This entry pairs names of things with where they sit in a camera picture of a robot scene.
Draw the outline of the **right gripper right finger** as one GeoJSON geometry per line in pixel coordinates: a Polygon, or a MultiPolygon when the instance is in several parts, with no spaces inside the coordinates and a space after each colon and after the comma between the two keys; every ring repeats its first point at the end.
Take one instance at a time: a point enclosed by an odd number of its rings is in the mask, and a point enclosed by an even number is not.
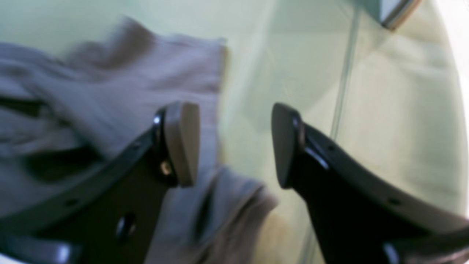
{"type": "Polygon", "coordinates": [[[467,263],[466,218],[380,179],[287,104],[271,131],[279,185],[305,201],[327,264],[467,263]]]}

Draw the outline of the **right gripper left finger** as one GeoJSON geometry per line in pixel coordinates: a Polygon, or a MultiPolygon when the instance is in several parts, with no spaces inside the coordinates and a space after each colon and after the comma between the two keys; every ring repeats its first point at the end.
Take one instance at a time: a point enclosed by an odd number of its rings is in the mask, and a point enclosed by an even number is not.
{"type": "Polygon", "coordinates": [[[1,219],[2,264],[142,264],[166,192],[194,186],[200,107],[173,102],[76,187],[1,219]]]}

